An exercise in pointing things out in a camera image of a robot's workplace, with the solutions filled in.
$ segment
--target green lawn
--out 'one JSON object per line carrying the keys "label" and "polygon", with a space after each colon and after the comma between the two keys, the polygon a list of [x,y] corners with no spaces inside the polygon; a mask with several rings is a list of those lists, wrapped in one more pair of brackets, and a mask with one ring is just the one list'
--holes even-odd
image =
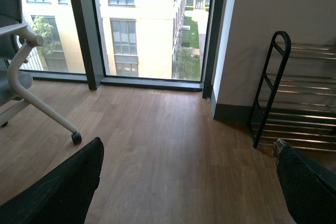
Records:
{"label": "green lawn", "polygon": [[177,73],[180,80],[200,81],[201,69],[199,55],[192,57],[190,48],[181,47],[177,54]]}
{"label": "green lawn", "polygon": [[199,48],[197,22],[193,21],[191,17],[184,17],[183,25],[190,26],[190,31],[183,31],[182,46]]}

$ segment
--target chair seat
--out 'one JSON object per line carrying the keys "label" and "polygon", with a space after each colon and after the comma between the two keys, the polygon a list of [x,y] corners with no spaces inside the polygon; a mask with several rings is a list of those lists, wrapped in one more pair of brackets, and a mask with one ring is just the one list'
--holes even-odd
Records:
{"label": "chair seat", "polygon": [[[19,82],[26,89],[30,88],[33,78],[27,72],[19,71]],[[8,84],[7,70],[0,69],[0,106],[17,97],[17,94]]]}

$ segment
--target chair backrest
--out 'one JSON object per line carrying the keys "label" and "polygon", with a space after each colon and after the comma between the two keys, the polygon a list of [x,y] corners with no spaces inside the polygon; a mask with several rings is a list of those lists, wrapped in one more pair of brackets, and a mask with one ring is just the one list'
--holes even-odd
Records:
{"label": "chair backrest", "polygon": [[[22,23],[21,0],[0,0],[0,27]],[[12,59],[17,53],[16,38],[13,35],[0,37],[0,58]]]}

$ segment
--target wooden floor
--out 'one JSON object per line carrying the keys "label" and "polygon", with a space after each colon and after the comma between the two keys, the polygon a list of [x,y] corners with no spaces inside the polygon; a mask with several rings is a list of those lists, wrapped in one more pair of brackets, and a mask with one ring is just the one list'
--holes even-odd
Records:
{"label": "wooden floor", "polygon": [[[105,156],[86,223],[294,223],[272,148],[253,149],[241,123],[213,120],[200,93],[46,81],[30,90],[83,143],[33,106],[15,116],[0,129],[0,204],[99,136]],[[336,171],[334,154],[309,155]]]}

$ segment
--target metal shoe rack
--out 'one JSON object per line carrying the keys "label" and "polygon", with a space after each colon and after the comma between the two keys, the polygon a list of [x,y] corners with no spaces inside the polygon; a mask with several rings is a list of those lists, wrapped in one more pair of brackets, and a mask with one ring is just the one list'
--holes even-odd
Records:
{"label": "metal shoe rack", "polygon": [[274,33],[247,122],[258,144],[336,152],[336,47]]}

